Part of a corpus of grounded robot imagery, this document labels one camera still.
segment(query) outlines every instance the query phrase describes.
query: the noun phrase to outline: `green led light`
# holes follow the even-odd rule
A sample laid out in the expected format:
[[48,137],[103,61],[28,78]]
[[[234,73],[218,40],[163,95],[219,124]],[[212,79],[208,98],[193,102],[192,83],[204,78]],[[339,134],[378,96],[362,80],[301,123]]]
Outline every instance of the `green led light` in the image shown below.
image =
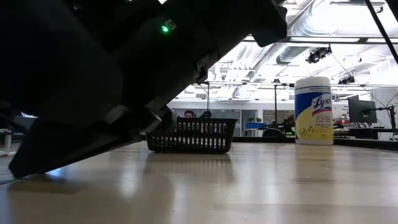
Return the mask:
[[170,32],[170,29],[167,26],[162,26],[162,32],[166,34]]

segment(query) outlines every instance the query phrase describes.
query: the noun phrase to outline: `table surface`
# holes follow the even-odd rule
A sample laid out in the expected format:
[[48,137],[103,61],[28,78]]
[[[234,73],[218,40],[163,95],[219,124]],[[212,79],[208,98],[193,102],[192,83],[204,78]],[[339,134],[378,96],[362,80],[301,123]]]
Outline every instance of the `table surface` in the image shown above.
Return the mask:
[[397,212],[398,154],[343,146],[194,155],[141,142],[0,185],[2,224],[396,224]]

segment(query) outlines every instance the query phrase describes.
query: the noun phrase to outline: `robotic arm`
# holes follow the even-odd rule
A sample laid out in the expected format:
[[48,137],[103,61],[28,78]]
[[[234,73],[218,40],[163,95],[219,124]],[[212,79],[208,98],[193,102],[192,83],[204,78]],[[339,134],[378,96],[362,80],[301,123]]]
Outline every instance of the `robotic arm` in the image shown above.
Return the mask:
[[37,116],[9,165],[44,173],[167,132],[167,107],[248,34],[286,36],[274,0],[6,0],[0,100]]

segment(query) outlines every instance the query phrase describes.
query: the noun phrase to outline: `computer monitor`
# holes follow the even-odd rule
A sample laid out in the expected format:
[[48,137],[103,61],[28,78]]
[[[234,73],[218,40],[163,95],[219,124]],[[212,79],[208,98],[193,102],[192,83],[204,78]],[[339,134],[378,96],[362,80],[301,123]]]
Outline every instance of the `computer monitor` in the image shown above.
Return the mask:
[[377,123],[376,111],[367,111],[375,109],[376,104],[373,101],[348,100],[349,119],[357,123]]

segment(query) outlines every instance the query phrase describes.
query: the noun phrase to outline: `lysol logo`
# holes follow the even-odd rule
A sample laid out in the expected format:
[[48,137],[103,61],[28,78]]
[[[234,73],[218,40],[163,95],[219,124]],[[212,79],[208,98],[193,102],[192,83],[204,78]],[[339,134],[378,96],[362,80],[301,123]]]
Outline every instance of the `lysol logo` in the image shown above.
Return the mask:
[[331,111],[331,95],[324,94],[312,100],[312,116],[325,111]]

